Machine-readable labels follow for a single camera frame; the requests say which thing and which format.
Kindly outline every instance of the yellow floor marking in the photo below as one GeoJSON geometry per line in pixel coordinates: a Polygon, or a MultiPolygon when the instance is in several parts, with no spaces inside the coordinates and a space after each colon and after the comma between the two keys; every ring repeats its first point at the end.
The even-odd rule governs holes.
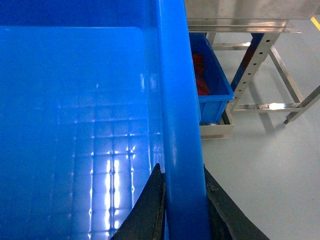
{"type": "Polygon", "coordinates": [[[317,19],[315,17],[312,17],[311,21],[316,26],[316,28],[320,31],[320,23],[317,21],[317,19]]]}

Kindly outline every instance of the red object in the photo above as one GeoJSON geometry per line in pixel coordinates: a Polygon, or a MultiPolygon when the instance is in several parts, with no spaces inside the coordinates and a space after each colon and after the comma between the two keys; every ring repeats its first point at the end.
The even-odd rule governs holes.
{"type": "Polygon", "coordinates": [[[193,53],[192,54],[193,67],[195,73],[196,89],[199,96],[210,95],[210,90],[204,79],[205,63],[204,56],[202,54],[193,53]]]}

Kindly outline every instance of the epoxy floor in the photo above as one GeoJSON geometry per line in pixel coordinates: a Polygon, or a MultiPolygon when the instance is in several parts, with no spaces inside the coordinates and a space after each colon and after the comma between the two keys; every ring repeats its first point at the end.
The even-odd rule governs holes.
{"type": "MultiPolygon", "coordinates": [[[[302,34],[282,34],[275,47],[305,97],[320,85],[320,31],[310,20],[291,23],[302,34]]],[[[216,43],[249,40],[249,34],[215,37],[216,43]]],[[[216,55],[231,81],[244,51],[216,55]]],[[[268,57],[240,103],[293,103],[279,80],[268,57]]],[[[288,125],[283,124],[286,115],[234,113],[236,125],[228,139],[202,141],[204,163],[271,240],[319,240],[320,101],[288,125]]]]}

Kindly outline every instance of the blue plastic bin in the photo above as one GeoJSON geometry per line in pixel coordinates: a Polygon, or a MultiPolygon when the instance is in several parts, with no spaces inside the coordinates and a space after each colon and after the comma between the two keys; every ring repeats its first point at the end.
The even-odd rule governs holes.
{"type": "Polygon", "coordinates": [[[209,239],[184,1],[2,0],[0,16],[0,239],[109,240],[156,163],[170,237],[209,239]]]}
{"type": "Polygon", "coordinates": [[[234,93],[205,34],[190,33],[190,45],[192,53],[204,56],[204,80],[210,90],[210,95],[198,96],[200,124],[218,123],[234,93]]]}

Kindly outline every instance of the stainless steel table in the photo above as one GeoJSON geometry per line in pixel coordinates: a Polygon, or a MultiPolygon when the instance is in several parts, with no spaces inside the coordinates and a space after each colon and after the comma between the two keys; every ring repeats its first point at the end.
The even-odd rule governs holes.
{"type": "Polygon", "coordinates": [[[303,97],[274,47],[281,33],[301,33],[289,20],[311,19],[319,0],[185,0],[190,32],[207,33],[214,51],[246,50],[231,82],[234,100],[227,105],[218,125],[201,126],[203,139],[225,138],[235,123],[232,112],[290,112],[285,124],[294,121],[320,99],[320,86],[303,97]],[[250,43],[214,43],[217,32],[251,33],[250,43]],[[238,104],[262,62],[270,56],[287,87],[291,103],[238,104]]]}

